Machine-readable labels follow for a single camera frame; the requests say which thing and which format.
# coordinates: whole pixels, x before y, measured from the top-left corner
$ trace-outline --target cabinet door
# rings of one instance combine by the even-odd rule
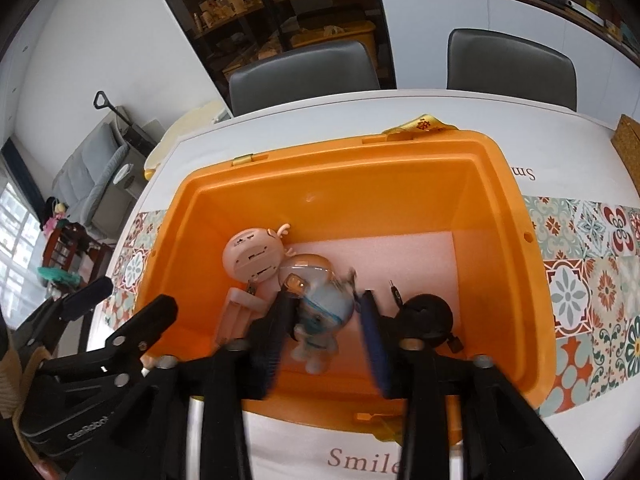
[[[640,94],[640,68],[627,56],[615,50],[607,81],[607,90],[597,118],[615,128],[620,114],[631,116]]]
[[[566,20],[516,0],[489,0],[489,30],[562,51]]]
[[[454,28],[487,30],[487,0],[382,0],[399,89],[446,88]]]
[[[607,90],[611,63],[616,49],[588,30],[567,22],[562,53],[575,68],[578,86],[578,112],[605,120],[600,105]]]

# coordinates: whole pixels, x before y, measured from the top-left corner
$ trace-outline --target pink round device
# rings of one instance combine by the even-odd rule
[[[289,224],[278,231],[251,228],[239,232],[226,244],[222,252],[222,265],[226,273],[242,283],[260,283],[276,272],[284,259],[282,235],[287,234]]]

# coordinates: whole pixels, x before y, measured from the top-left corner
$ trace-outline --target leather chair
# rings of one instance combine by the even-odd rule
[[[490,30],[449,35],[447,88],[520,97],[576,109],[575,69],[549,47]]]
[[[278,54],[235,71],[229,79],[235,116],[311,97],[379,89],[363,44],[345,40]]]

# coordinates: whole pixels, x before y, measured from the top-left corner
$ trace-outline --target window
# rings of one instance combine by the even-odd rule
[[[36,274],[44,245],[38,221],[7,182],[0,194],[0,306],[12,328],[45,298],[46,288]]]

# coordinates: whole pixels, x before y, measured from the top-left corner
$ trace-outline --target orange plastic bin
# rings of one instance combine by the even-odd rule
[[[177,321],[150,354],[188,360],[211,353],[228,288],[243,286],[226,275],[222,251],[243,229],[289,223],[286,244],[450,232],[456,334],[466,356],[491,355],[539,406],[555,376],[554,320],[540,251],[507,161],[477,132],[413,137],[296,146],[188,176],[162,223],[136,300],[136,309],[160,293],[178,303]],[[321,376],[284,360],[270,396],[245,409],[375,433],[371,425],[379,417],[373,415],[399,415],[402,402],[377,392],[358,330],[352,319],[338,334],[338,363]]]

